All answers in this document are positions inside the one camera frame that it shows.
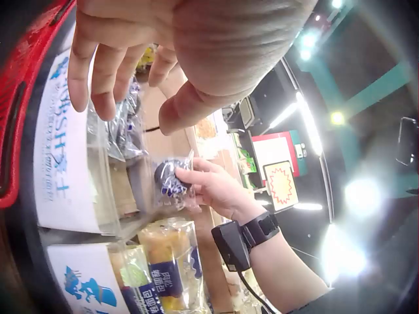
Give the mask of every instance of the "red shopping basket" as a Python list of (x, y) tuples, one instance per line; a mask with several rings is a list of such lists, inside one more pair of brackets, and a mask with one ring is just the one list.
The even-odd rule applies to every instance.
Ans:
[(27, 29), (0, 69), (0, 208), (19, 189), (19, 154), (26, 108), (39, 68), (74, 0), (56, 0)]

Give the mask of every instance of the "orange starburst sign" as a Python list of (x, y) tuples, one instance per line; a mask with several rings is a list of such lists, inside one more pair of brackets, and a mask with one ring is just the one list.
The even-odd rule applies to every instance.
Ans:
[(271, 192), (276, 211), (298, 203), (297, 190), (289, 161), (266, 165), (264, 171), (267, 178), (266, 185)]

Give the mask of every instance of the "black wrist strap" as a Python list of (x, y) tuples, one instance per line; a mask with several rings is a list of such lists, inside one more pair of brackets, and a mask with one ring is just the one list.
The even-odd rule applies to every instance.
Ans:
[(275, 215), (268, 211), (240, 228), (249, 253), (253, 247), (269, 240), (280, 231)]

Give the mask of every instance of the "white sign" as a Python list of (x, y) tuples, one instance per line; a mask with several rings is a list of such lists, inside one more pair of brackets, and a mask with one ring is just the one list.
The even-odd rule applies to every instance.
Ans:
[(295, 188), (289, 161), (265, 165), (263, 172), (275, 211), (283, 210), (298, 203), (297, 189)]
[(52, 245), (52, 270), (74, 314), (129, 314), (106, 243)]
[(273, 164), (288, 160), (292, 167), (290, 149), (286, 137), (275, 137), (261, 141), (254, 141), (253, 147), (255, 149), (256, 159), (260, 170), (262, 180), (265, 181), (264, 165)]
[(68, 94), (70, 50), (57, 56), (42, 94), (34, 145), (34, 189), (40, 226), (100, 233), (86, 146), (87, 111)]

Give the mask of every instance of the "printed label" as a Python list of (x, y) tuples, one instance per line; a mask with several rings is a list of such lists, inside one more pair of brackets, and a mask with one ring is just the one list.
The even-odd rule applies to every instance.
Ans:
[(179, 298), (182, 295), (182, 281), (177, 261), (150, 264), (149, 268), (159, 296)]
[(202, 277), (201, 262), (199, 260), (198, 247), (195, 246), (191, 253), (191, 265), (195, 270), (195, 278), (199, 279)]
[(128, 314), (106, 243), (47, 248), (55, 278), (73, 313)]
[(70, 50), (51, 66), (39, 106), (34, 189), (39, 225), (100, 233), (87, 165), (87, 111), (72, 107), (67, 85)]
[(154, 284), (140, 286), (139, 296), (131, 287), (123, 287), (121, 292), (131, 314), (164, 314)]

